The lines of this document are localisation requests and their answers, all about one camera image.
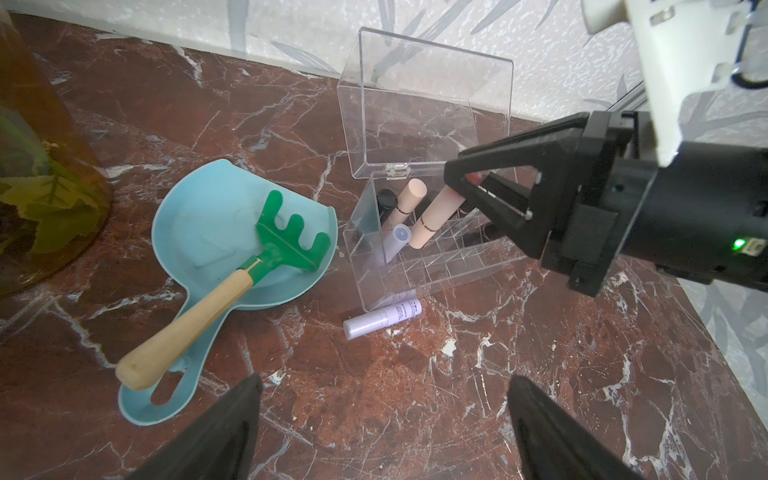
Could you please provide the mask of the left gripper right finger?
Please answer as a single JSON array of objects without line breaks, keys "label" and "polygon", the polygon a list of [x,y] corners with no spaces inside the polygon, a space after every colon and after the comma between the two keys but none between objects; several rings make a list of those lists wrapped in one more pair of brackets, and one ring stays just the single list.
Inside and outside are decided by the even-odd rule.
[{"label": "left gripper right finger", "polygon": [[507,408],[525,479],[640,477],[527,377],[511,377]]}]

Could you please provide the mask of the black lipstick tube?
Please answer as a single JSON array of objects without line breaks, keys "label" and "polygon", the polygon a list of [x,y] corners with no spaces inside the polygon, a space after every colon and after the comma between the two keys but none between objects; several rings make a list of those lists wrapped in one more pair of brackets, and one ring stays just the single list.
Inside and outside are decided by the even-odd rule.
[{"label": "black lipstick tube", "polygon": [[398,204],[398,195],[390,189],[384,188],[377,192],[376,195],[378,219],[381,229],[385,229],[385,224],[388,217]]}]

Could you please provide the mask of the lilac lipstick tube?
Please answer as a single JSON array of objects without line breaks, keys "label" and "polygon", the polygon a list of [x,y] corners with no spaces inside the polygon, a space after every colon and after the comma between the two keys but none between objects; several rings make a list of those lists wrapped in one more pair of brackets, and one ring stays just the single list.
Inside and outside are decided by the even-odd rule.
[{"label": "lilac lipstick tube", "polygon": [[343,322],[344,335],[347,340],[353,340],[409,320],[421,313],[420,300],[409,299],[345,320]]},{"label": "lilac lipstick tube", "polygon": [[381,246],[375,250],[374,264],[380,266],[394,260],[399,252],[409,244],[410,240],[410,228],[403,224],[396,225],[385,235],[381,242]]}]

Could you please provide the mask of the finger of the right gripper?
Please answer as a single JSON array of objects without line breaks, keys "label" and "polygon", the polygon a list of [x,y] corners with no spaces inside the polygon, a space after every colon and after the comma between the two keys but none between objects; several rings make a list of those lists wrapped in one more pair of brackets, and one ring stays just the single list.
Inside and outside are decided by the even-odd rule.
[{"label": "finger of the right gripper", "polygon": [[468,173],[464,185],[470,203],[527,256],[541,259],[563,243],[576,199],[569,177],[538,173],[525,186],[501,173]]},{"label": "finger of the right gripper", "polygon": [[494,169],[530,166],[544,173],[568,167],[587,126],[587,112],[570,115],[532,130],[462,151],[445,163],[443,178],[449,186],[469,182],[469,175]]}]

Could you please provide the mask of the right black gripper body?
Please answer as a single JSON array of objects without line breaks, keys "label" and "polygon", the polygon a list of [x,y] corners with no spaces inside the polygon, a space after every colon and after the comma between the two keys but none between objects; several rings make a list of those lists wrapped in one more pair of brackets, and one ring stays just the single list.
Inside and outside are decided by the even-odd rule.
[{"label": "right black gripper body", "polygon": [[541,256],[569,288],[594,296],[620,255],[703,284],[767,289],[767,150],[685,141],[655,163],[646,113],[595,112]]}]

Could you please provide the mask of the pink lipstick tube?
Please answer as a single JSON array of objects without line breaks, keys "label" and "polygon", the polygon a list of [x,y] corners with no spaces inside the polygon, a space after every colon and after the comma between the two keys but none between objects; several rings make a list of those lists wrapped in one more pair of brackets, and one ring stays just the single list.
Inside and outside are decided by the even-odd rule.
[{"label": "pink lipstick tube", "polygon": [[464,202],[464,197],[445,185],[411,228],[409,246],[422,249]]}]

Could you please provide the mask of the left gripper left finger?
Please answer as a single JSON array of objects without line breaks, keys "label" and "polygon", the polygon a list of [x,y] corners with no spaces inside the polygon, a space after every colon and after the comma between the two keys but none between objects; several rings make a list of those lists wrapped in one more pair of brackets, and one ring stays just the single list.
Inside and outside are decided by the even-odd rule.
[{"label": "left gripper left finger", "polygon": [[131,479],[246,479],[258,436],[263,384],[253,374],[132,472]]}]

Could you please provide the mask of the rose gold lipstick tube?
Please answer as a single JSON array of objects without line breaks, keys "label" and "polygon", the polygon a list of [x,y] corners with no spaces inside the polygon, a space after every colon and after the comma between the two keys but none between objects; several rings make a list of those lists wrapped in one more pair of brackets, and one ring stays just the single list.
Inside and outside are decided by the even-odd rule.
[{"label": "rose gold lipstick tube", "polygon": [[398,224],[404,224],[427,193],[428,188],[421,179],[409,180],[398,195],[397,207],[388,217],[384,231],[391,230]]}]

